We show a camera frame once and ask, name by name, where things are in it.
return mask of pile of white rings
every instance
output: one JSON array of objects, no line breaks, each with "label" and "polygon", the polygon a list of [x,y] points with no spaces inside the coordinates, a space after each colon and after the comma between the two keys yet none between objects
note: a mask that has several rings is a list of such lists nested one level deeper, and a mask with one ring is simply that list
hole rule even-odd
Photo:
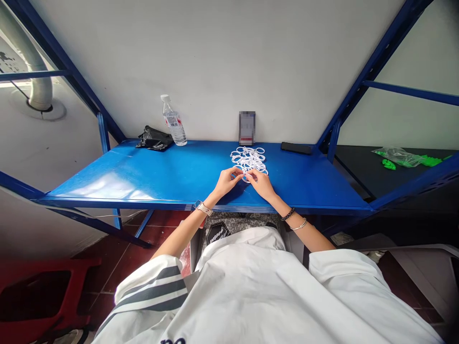
[{"label": "pile of white rings", "polygon": [[[250,147],[238,147],[236,150],[232,151],[229,156],[231,156],[231,161],[236,164],[236,167],[240,168],[244,175],[252,170],[256,169],[262,173],[268,174],[265,164],[265,156],[263,148],[250,148]],[[246,183],[250,183],[246,176],[242,179]]]}]

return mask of green plastic bag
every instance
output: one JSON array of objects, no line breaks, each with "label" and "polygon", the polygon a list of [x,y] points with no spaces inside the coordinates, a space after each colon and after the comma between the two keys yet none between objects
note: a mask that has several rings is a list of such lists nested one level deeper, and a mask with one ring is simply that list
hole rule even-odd
[{"label": "green plastic bag", "polygon": [[422,156],[408,153],[400,147],[382,147],[372,152],[404,167],[416,167],[424,160]]}]

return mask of hand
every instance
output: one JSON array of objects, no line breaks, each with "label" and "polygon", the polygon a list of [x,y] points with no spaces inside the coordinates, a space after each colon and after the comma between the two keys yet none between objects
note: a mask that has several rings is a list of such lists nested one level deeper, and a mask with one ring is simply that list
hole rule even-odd
[{"label": "hand", "polygon": [[254,169],[248,171],[246,177],[255,191],[266,201],[270,202],[277,196],[267,174]]},{"label": "hand", "polygon": [[219,197],[223,197],[240,181],[244,176],[244,173],[241,169],[236,166],[227,170],[223,170],[220,173],[219,181],[213,193],[217,194]]}]

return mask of smartwatch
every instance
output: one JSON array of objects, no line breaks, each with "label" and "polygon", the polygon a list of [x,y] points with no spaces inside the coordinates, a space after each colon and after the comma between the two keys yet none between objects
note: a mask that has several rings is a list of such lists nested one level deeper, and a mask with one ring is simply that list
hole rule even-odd
[{"label": "smartwatch", "polygon": [[211,216],[213,213],[213,210],[207,208],[204,203],[202,203],[200,200],[197,200],[195,204],[193,205],[194,208],[199,209],[203,213],[205,213],[207,216]]}]

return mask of bracelet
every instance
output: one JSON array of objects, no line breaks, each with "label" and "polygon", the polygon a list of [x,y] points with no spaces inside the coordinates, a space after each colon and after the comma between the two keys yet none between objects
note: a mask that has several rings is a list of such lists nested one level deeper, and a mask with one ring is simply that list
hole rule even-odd
[{"label": "bracelet", "polygon": [[288,219],[290,216],[292,216],[292,214],[295,212],[295,207],[293,207],[292,209],[290,209],[290,212],[281,218],[281,221],[285,221],[286,219]]},{"label": "bracelet", "polygon": [[306,226],[307,220],[306,220],[305,217],[303,217],[303,218],[305,219],[305,221],[303,222],[303,224],[302,224],[300,227],[298,227],[298,228],[291,228],[291,227],[290,227],[290,229],[291,229],[291,230],[297,230],[297,229],[300,229],[300,228],[303,228],[304,226]]}]

